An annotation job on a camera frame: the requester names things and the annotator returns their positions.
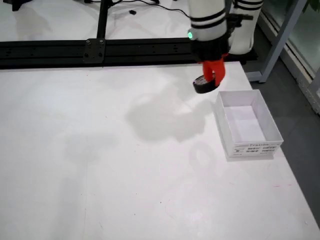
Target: gray metal post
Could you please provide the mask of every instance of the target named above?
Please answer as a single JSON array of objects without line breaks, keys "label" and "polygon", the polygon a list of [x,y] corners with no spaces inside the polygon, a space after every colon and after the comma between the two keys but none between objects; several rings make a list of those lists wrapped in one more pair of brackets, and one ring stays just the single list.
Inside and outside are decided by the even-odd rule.
[{"label": "gray metal post", "polygon": [[312,83],[309,85],[309,90],[312,92],[318,92],[320,89],[320,68],[315,74],[315,77],[312,81]]},{"label": "gray metal post", "polygon": [[261,68],[261,79],[260,83],[265,83],[267,78],[269,77],[272,69],[274,68],[281,51],[284,49],[286,42],[290,36],[290,33],[294,29],[298,18],[304,8],[307,0],[295,0],[293,5],[291,6],[287,16],[280,28],[280,31],[276,37],[276,39],[272,43],[272,48]]}]

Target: green indicator light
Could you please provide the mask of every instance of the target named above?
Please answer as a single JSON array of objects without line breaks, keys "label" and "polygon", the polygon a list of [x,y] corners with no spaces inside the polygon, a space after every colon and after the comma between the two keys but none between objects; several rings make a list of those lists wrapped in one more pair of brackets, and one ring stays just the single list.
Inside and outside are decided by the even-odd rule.
[{"label": "green indicator light", "polygon": [[188,32],[188,38],[189,38],[189,39],[192,39],[192,37],[193,37],[193,36],[192,36],[192,33],[191,33],[191,32]]}]

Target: black metal frame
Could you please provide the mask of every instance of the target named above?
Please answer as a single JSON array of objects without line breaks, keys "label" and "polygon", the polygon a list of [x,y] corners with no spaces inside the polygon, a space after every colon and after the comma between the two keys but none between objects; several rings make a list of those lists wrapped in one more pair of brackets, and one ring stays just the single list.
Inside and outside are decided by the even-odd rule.
[{"label": "black metal frame", "polygon": [[4,3],[12,5],[13,12],[18,11],[22,4],[25,4],[30,1],[31,0],[3,0]]},{"label": "black metal frame", "polygon": [[[196,63],[188,38],[105,40],[111,0],[101,0],[97,38],[0,42],[0,69],[142,66]],[[251,51],[226,61],[256,60]]]}]

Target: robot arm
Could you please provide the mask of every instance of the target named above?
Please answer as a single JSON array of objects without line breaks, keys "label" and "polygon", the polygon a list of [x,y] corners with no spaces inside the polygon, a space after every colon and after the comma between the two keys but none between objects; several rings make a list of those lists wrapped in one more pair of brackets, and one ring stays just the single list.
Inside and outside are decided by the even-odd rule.
[{"label": "robot arm", "polygon": [[[235,53],[251,50],[262,3],[260,0],[234,0],[232,13],[226,13],[225,0],[188,0],[191,20],[188,37],[191,51],[202,63],[203,70],[203,76],[193,82],[197,93],[208,93],[219,86],[225,77],[224,57],[230,45],[236,49]],[[251,20],[245,21],[251,23],[241,27],[242,20]]]}]

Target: gray floor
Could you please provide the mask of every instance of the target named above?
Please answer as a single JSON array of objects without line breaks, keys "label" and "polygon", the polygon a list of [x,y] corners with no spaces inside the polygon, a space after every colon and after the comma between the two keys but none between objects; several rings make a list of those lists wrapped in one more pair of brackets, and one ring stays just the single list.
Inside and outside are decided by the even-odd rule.
[{"label": "gray floor", "polygon": [[[264,58],[271,45],[258,28],[254,49]],[[294,77],[279,59],[259,89],[283,136],[282,150],[320,226],[320,116],[314,113]]]}]

